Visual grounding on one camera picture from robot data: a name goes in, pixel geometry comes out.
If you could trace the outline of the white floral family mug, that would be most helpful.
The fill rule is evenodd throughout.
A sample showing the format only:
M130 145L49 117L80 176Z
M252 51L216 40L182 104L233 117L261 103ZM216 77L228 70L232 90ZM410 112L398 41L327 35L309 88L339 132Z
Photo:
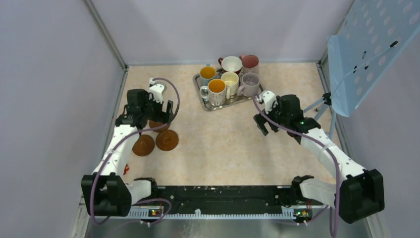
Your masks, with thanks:
M201 86L199 94L213 107L222 106L226 101L226 84L221 79L213 79L208 85Z

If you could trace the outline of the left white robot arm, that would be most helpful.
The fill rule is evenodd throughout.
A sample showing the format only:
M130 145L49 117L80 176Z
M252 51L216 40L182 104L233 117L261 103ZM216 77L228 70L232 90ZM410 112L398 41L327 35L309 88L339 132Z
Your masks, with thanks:
M158 201L159 192L152 180L140 178L126 184L122 177L130 152L149 120L167 123L172 117L173 102L163 110L163 85L151 86L148 91L132 89L127 92L127 104L115 120L111 142L92 174L84 175L81 188L90 216L125 217L139 200L147 205Z

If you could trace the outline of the blue butterfly mug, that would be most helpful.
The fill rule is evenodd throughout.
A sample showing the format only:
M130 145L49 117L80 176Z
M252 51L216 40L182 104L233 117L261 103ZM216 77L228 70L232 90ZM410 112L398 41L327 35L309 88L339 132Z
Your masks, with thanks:
M206 67L203 67L200 70L201 86L207 86L211 80L216 78L216 76L217 76L216 70L213 67L211 67L209 64Z

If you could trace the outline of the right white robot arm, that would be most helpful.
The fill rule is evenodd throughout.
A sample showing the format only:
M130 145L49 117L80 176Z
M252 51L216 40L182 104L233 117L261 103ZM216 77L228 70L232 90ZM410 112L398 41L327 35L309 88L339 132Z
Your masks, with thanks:
M384 210L382 174L377 169L364 168L343 152L314 118L304 116L296 95L278 96L264 91L252 99L256 107L264 106L264 109L258 108L258 114L254 116L263 135L269 133L266 124L273 132L286 131L335 177L335 183L326 183L313 176L295 177L290 191L294 203L316 200L335 209L348 224Z

